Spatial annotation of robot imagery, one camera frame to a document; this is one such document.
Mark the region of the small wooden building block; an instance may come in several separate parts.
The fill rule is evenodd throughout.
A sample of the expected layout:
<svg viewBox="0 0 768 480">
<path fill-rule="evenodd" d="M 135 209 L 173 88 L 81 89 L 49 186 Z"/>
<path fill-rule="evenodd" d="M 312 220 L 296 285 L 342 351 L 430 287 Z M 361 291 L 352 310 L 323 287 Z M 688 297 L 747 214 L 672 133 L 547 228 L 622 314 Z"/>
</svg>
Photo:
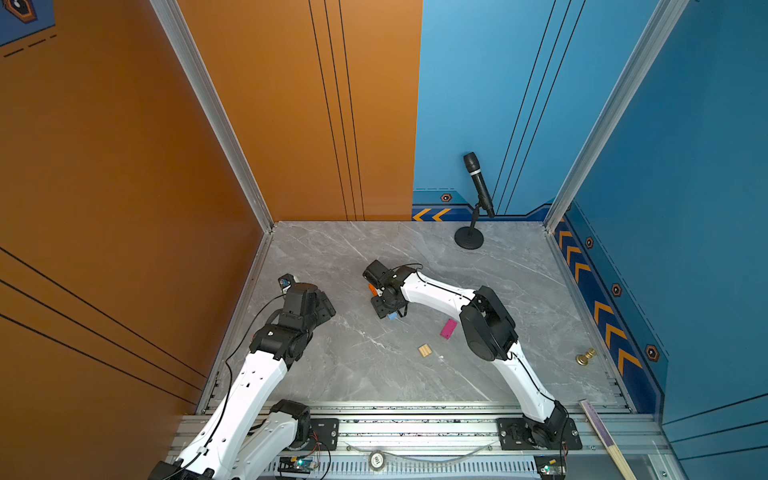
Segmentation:
<svg viewBox="0 0 768 480">
<path fill-rule="evenodd" d="M 431 347 L 428 344 L 421 345 L 418 348 L 418 351 L 419 351 L 420 355 L 423 358 L 426 358 L 426 357 L 430 356 L 433 353 L 433 350 L 431 349 Z"/>
</svg>

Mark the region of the pink building block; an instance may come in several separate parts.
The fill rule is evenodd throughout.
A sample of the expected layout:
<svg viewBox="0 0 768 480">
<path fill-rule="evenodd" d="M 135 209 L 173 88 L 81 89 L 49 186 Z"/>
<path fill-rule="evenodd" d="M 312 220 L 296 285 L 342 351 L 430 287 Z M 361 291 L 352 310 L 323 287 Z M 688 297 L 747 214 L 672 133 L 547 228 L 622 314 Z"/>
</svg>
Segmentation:
<svg viewBox="0 0 768 480">
<path fill-rule="evenodd" d="M 446 340 L 449 340 L 454 334 L 457 326 L 458 326 L 457 321 L 453 319 L 448 319 L 440 331 L 440 336 Z"/>
</svg>

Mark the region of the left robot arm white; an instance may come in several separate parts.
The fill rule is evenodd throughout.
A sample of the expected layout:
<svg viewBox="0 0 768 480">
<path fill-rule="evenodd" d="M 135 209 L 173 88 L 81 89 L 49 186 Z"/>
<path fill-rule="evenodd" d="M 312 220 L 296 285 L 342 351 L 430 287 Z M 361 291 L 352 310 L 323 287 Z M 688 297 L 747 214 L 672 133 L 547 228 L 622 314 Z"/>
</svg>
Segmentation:
<svg viewBox="0 0 768 480">
<path fill-rule="evenodd" d="M 286 449 L 310 441 L 308 406 L 290 400 L 273 405 L 253 427 L 273 390 L 304 354 L 314 330 L 336 311 L 316 285 L 280 278 L 283 307 L 253 336 L 229 392 L 195 439 L 171 463 L 160 461 L 151 479 L 256 479 Z"/>
</svg>

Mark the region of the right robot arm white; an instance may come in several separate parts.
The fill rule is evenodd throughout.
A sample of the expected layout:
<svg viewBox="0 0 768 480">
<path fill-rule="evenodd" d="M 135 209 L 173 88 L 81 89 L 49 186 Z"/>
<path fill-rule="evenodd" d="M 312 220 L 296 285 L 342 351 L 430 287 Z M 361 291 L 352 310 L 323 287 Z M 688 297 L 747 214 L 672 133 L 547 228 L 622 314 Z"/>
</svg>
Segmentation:
<svg viewBox="0 0 768 480">
<path fill-rule="evenodd" d="M 380 318 L 404 316 L 419 304 L 461 324 L 468 348 L 491 363 L 518 399 L 524 441 L 539 449 L 561 449 L 572 430 L 565 406 L 543 385 L 522 349 L 516 324 L 495 291 L 487 286 L 461 288 L 432 279 L 410 264 L 388 268 L 378 260 L 363 277 L 375 290 L 373 308 Z"/>
</svg>

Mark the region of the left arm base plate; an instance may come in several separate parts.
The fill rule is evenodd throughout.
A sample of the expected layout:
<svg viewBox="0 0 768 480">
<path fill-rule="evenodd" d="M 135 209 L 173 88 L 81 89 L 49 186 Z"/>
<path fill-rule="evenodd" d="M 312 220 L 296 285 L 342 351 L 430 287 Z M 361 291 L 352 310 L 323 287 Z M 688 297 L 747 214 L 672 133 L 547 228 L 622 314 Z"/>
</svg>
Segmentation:
<svg viewBox="0 0 768 480">
<path fill-rule="evenodd" d="M 335 451 L 339 439 L 338 418 L 314 418 L 299 420 L 297 432 L 288 450 L 312 450 L 318 443 L 325 449 Z"/>
</svg>

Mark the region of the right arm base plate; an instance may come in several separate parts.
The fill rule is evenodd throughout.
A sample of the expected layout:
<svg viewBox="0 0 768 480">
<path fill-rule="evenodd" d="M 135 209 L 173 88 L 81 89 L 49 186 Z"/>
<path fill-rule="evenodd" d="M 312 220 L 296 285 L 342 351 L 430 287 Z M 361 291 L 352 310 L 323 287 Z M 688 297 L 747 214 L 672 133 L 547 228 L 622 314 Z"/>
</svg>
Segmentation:
<svg viewBox="0 0 768 480">
<path fill-rule="evenodd" d="M 498 418 L 496 421 L 501 449 L 579 451 L 583 449 L 581 436 L 574 420 L 570 417 L 553 428 L 538 422 L 529 422 L 524 417 Z"/>
</svg>

